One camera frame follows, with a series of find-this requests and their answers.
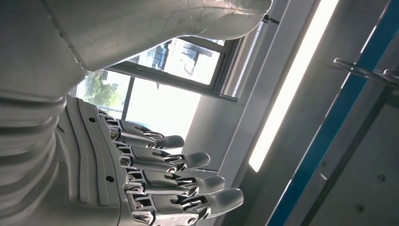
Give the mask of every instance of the light fixture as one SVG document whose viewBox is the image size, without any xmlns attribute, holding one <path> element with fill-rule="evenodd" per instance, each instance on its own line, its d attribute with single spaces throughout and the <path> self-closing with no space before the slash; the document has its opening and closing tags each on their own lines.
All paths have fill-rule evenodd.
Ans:
<svg viewBox="0 0 399 226">
<path fill-rule="evenodd" d="M 321 0 L 255 145 L 249 165 L 258 172 L 339 0 Z"/>
</svg>

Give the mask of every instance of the tree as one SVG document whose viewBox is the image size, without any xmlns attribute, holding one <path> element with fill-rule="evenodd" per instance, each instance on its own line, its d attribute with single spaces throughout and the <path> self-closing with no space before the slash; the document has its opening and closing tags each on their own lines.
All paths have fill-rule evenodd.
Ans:
<svg viewBox="0 0 399 226">
<path fill-rule="evenodd" d="M 89 72 L 86 77 L 86 101 L 97 106 L 113 106 L 119 105 L 120 94 L 117 92 L 118 86 L 114 84 L 104 84 L 108 72 L 99 70 Z"/>
</svg>

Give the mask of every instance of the robotic hand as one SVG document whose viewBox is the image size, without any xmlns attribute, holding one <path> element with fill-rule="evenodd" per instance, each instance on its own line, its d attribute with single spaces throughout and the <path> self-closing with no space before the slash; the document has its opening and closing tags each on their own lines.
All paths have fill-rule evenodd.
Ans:
<svg viewBox="0 0 399 226">
<path fill-rule="evenodd" d="M 174 174 L 206 153 L 99 113 L 67 93 L 171 38 L 235 39 L 271 0 L 4 0 L 0 3 L 0 225 L 184 226 L 243 202 L 220 177 Z"/>
</svg>

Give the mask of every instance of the blue stripe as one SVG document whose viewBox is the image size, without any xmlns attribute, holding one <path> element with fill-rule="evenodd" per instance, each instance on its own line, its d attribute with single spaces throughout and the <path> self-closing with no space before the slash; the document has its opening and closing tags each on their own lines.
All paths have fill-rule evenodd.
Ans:
<svg viewBox="0 0 399 226">
<path fill-rule="evenodd" d="M 385 16 L 382 18 L 363 54 L 359 58 L 357 62 L 359 66 L 372 70 L 375 69 L 391 40 L 395 37 L 396 32 L 398 32 L 398 15 L 399 0 L 392 0 Z M 268 226 L 284 225 L 366 83 L 367 79 L 365 78 L 356 75 L 349 76 L 341 94 L 337 98 L 323 126 L 309 147 L 297 173 L 279 202 Z"/>
</svg>

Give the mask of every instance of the window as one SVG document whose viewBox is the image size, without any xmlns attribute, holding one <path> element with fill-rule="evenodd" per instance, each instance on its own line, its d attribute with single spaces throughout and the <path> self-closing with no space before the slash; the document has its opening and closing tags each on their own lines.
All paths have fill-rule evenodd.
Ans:
<svg viewBox="0 0 399 226">
<path fill-rule="evenodd" d="M 89 72 L 76 97 L 117 119 L 124 119 L 185 139 L 201 94 L 128 75 L 99 70 Z M 168 150 L 181 153 L 181 148 Z"/>
<path fill-rule="evenodd" d="M 223 92 L 240 40 L 198 37 L 171 39 L 109 70 L 190 90 L 203 95 L 237 101 Z"/>
<path fill-rule="evenodd" d="M 187 137 L 201 94 L 135 78 L 126 120 Z"/>
<path fill-rule="evenodd" d="M 77 88 L 76 97 L 91 104 L 115 118 L 122 117 L 130 76 L 99 70 L 89 72 Z"/>
<path fill-rule="evenodd" d="M 233 97 L 242 87 L 246 63 L 231 63 L 236 55 L 239 61 L 250 55 L 246 49 L 254 48 L 258 35 L 255 30 L 233 41 L 172 39 L 106 70 L 89 72 L 72 93 L 114 118 L 185 139 L 201 95 L 237 100 Z"/>
</svg>

